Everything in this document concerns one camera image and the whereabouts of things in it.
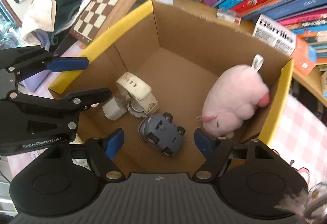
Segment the white eraser block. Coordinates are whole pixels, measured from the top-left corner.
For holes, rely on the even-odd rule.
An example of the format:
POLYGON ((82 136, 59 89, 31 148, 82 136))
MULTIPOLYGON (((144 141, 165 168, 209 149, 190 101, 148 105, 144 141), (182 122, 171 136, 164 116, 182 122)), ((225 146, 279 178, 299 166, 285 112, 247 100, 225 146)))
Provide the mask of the white eraser block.
POLYGON ((117 121, 127 112, 125 105, 117 97, 112 97, 102 106, 102 109, 105 117, 111 121, 117 121))

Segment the yellow cardboard box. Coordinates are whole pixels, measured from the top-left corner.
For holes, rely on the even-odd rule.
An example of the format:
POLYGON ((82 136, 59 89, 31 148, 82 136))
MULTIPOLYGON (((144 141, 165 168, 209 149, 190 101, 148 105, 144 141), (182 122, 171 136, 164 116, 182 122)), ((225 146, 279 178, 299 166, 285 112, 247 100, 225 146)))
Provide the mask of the yellow cardboard box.
POLYGON ((150 85, 159 110, 171 113, 176 124, 186 130, 181 151, 167 157, 141 141, 138 118, 127 113, 110 121, 101 107, 83 112, 78 125, 82 140, 106 137, 117 128, 124 130, 124 145, 114 158, 124 174, 193 174, 205 161, 193 136, 201 126, 197 117, 209 90, 225 70, 251 64, 256 55, 264 59, 260 74, 270 88, 271 102, 243 124, 234 140, 244 142, 257 136, 270 145, 293 74, 290 58, 250 34, 154 1, 119 20, 81 55, 89 59, 89 66, 83 71, 60 73, 49 86, 55 98, 99 87, 117 94, 117 79, 131 72, 150 85))

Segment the small red white box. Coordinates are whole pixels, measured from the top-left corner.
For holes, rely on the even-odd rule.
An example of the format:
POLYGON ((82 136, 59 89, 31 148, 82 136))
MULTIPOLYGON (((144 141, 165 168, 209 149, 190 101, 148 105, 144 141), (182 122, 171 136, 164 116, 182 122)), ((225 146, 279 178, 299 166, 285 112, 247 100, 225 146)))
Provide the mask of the small red white box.
POLYGON ((240 25, 242 20, 242 18, 238 15, 238 13, 225 8, 218 8, 217 18, 236 25, 240 25))

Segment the pink plush pig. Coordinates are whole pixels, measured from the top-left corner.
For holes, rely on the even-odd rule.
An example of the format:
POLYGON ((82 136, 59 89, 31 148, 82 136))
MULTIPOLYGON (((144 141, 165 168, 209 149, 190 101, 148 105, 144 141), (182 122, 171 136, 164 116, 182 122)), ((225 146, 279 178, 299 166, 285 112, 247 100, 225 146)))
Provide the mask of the pink plush pig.
POLYGON ((257 54, 251 65, 236 65, 220 75, 198 117, 208 134, 232 138, 257 108, 268 106, 269 88, 259 74, 263 62, 264 58, 257 54))

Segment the white orange box on shelf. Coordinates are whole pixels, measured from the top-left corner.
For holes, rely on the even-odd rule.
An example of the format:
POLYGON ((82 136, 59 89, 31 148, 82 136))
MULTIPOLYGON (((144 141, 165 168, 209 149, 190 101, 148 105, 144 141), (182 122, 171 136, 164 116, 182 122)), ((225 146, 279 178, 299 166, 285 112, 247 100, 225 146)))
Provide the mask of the white orange box on shelf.
POLYGON ((253 37, 293 59, 295 68, 304 76, 308 76, 316 66, 315 50, 306 41, 263 14, 255 24, 253 37))

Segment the grey toy car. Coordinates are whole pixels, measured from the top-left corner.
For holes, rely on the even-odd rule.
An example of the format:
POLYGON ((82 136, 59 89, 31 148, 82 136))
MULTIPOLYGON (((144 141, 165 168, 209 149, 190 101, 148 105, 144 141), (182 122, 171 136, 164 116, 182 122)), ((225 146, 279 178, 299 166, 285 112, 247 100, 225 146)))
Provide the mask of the grey toy car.
POLYGON ((142 121, 138 133, 144 143, 149 143, 168 157, 177 154, 184 143, 186 130, 173 122, 173 115, 155 113, 142 121))

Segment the pile of clothes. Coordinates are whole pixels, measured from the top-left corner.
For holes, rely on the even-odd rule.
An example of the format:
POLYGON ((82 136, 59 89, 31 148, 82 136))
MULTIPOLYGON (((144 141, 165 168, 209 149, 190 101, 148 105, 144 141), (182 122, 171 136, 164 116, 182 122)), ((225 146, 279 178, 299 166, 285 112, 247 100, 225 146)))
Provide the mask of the pile of clothes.
POLYGON ((83 0, 32 0, 22 20, 20 40, 50 50, 57 45, 57 35, 70 28, 85 7, 83 0))

